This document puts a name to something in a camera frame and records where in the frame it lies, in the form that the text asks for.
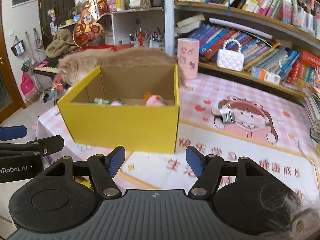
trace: door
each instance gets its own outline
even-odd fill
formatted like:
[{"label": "door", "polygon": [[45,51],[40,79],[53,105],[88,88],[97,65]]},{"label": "door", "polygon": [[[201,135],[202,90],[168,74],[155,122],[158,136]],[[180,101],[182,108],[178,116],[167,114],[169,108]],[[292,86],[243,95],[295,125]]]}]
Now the door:
[{"label": "door", "polygon": [[21,107],[26,108],[14,80],[4,43],[0,0],[0,124]]},{"label": "door", "polygon": [[69,19],[68,9],[75,6],[75,0],[39,0],[39,18],[42,32],[42,40],[44,47],[52,42],[52,34],[50,28],[51,17],[48,15],[48,10],[54,7],[56,21],[54,25],[65,25]]}]

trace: yellow box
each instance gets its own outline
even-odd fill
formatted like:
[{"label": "yellow box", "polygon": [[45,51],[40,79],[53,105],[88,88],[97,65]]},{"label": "yellow box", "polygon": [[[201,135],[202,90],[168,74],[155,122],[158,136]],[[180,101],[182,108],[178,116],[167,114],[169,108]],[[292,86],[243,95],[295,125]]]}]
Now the yellow box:
[{"label": "yellow box", "polygon": [[[106,148],[174,153],[179,121],[177,66],[96,67],[59,101],[76,143]],[[144,106],[144,95],[160,95],[167,106]],[[124,106],[94,105],[95,98]]]}]

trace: orange cat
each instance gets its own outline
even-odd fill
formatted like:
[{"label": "orange cat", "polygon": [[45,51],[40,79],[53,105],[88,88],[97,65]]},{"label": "orange cat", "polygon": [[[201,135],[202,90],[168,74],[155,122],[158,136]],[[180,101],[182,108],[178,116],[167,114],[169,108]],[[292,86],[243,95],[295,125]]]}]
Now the orange cat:
[{"label": "orange cat", "polygon": [[[61,77],[73,86],[97,65],[117,65],[120,67],[174,65],[176,60],[159,49],[144,47],[112,51],[110,49],[88,49],[65,56],[59,60]],[[179,86],[185,86],[184,76],[178,66]]]}]

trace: pink tumbler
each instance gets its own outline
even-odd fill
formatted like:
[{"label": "pink tumbler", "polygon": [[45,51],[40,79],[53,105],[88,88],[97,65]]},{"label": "pink tumbler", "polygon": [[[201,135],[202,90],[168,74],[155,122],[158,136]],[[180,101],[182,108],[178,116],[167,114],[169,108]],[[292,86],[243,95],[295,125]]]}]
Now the pink tumbler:
[{"label": "pink tumbler", "polygon": [[186,79],[196,79],[199,62],[199,40],[178,39],[178,64]]}]

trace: tablecloth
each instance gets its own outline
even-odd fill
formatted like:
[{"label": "tablecloth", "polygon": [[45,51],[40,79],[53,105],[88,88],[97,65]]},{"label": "tablecloth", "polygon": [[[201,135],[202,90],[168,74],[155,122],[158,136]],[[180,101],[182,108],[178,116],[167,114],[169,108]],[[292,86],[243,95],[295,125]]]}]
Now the tablecloth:
[{"label": "tablecloth", "polygon": [[[223,125],[210,110],[230,104],[237,123]],[[37,138],[61,135],[65,147],[53,154],[83,161],[112,149],[77,144],[71,138],[57,106],[38,119]],[[115,182],[127,188],[171,189],[188,192],[196,177],[185,160],[185,150],[195,146],[202,154],[220,155],[226,161],[247,156],[294,190],[300,197],[319,196],[318,158],[309,137],[310,122],[302,106],[275,95],[225,79],[199,74],[180,89],[180,121],[175,154],[127,151]],[[235,181],[223,177],[223,187]]]}]

